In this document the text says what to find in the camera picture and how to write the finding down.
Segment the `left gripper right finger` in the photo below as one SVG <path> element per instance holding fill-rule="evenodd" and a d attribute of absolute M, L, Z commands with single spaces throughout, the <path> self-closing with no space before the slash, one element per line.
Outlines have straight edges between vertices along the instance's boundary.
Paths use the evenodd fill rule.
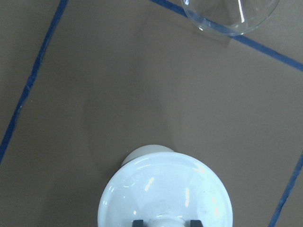
<path fill-rule="evenodd" d="M 202 227 L 202 221 L 200 220 L 191 220 L 190 227 Z"/>

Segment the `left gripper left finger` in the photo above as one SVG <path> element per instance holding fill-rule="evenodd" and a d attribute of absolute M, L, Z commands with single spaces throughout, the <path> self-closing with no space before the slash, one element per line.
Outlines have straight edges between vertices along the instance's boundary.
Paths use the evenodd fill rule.
<path fill-rule="evenodd" d="M 134 220 L 132 227 L 144 227 L 144 221 L 142 219 Z"/>

